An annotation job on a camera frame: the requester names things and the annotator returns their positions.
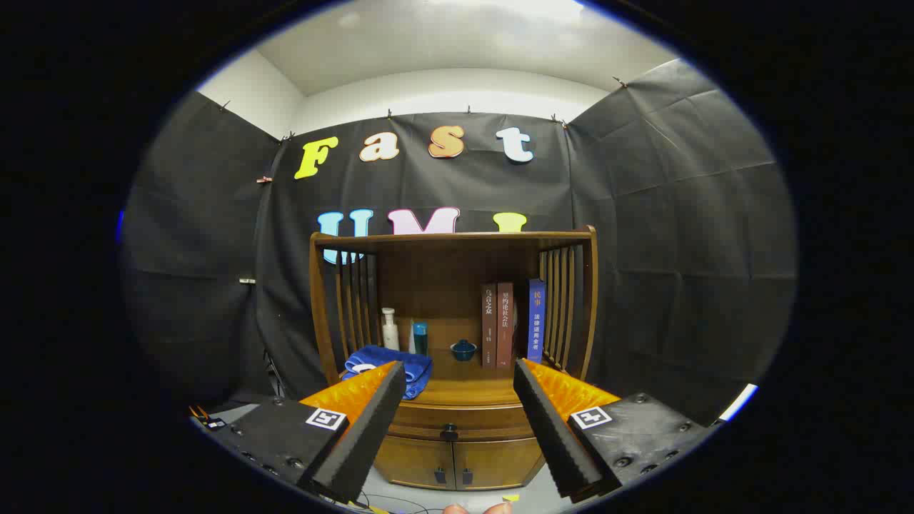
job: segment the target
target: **black backdrop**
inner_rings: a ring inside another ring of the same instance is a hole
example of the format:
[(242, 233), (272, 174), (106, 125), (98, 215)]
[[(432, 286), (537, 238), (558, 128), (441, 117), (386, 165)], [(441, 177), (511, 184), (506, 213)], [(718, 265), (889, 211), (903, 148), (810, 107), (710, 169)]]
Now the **black backdrop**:
[[(465, 131), (464, 151), (430, 157), (431, 131), (453, 124)], [(506, 157), (494, 134), (512, 126), (530, 135), (533, 160)], [(399, 155), (362, 162), (363, 141), (380, 132), (398, 135)], [(332, 136), (339, 143), (317, 173), (293, 178), (303, 146)], [(257, 184), (262, 175), (273, 182)], [(348, 213), (372, 209), (368, 233), (382, 234), (393, 231), (393, 209), (412, 209), (424, 227), (440, 207), (461, 210), (457, 231), (497, 230), (497, 212), (524, 214), (523, 230), (597, 228), (600, 315), (588, 379), (616, 394), (649, 391), (710, 423), (759, 382), (780, 345), (796, 252), (781, 169), (751, 123), (681, 60), (614, 91), (568, 129), (525, 116), (428, 113), (277, 146), (195, 93), (154, 143), (124, 220), (136, 288), (128, 298), (158, 299), (136, 307), (138, 320), (154, 320), (140, 333), (185, 381), (224, 369), (221, 380), (207, 378), (210, 396), (256, 384), (255, 373), (233, 381), (229, 371), (262, 367), (254, 355), (264, 345), (290, 393), (310, 394), (326, 385), (307, 269), (318, 216), (343, 213), (339, 234), (352, 235)], [(240, 284), (245, 276), (257, 284)], [(252, 287), (262, 341), (235, 328), (251, 326)], [(168, 292), (190, 303), (168, 302)]]

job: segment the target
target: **floor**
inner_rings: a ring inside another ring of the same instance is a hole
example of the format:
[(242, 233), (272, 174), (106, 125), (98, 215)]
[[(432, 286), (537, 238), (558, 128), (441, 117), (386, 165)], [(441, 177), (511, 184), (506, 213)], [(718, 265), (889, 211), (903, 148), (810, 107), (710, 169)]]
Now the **floor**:
[[(257, 405), (246, 405), (213, 415), (226, 423), (232, 423), (256, 407)], [(594, 499), (591, 498), (572, 506), (568, 498), (558, 495), (548, 466), (543, 466), (526, 487), (473, 492), (398, 486), (390, 484), (372, 467), (362, 489), (368, 496), (368, 504), (371, 507), (384, 509), (390, 514), (425, 514), (425, 509), (429, 513), (435, 514), (452, 503), (462, 505), (470, 514), (482, 514), (492, 505), (501, 503), (502, 496), (507, 495), (519, 496), (518, 500), (514, 502), (515, 514), (551, 514), (575, 512), (587, 506)], [(365, 497), (360, 497), (359, 501), (365, 503)], [(353, 509), (353, 511), (370, 512), (364, 509)]]

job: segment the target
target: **blue book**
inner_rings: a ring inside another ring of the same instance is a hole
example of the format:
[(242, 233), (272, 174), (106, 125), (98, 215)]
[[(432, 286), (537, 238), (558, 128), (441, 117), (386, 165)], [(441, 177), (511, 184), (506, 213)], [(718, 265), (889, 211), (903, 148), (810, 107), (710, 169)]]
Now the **blue book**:
[(530, 329), (527, 331), (526, 358), (543, 361), (543, 335), (546, 334), (546, 283), (530, 279)]

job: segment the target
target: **cabinet door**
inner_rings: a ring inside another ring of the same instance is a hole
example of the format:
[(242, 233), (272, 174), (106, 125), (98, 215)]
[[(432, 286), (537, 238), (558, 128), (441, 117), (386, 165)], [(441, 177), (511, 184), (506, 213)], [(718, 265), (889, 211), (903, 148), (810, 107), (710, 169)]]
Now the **cabinet door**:
[(461, 491), (525, 486), (544, 462), (535, 437), (454, 443), (454, 472)]
[(453, 451), (446, 441), (388, 435), (377, 450), (375, 468), (388, 482), (402, 486), (449, 490), (456, 487)]

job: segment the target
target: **brown book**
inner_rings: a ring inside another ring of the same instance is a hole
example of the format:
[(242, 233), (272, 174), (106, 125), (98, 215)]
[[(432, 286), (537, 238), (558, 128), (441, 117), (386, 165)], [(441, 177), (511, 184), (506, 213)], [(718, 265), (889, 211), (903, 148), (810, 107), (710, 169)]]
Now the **brown book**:
[(483, 368), (495, 367), (495, 342), (498, 340), (498, 299), (495, 284), (483, 285), (483, 339), (479, 354)]
[(514, 350), (514, 285), (498, 283), (498, 342), (495, 350), (495, 366), (506, 368), (511, 365)]

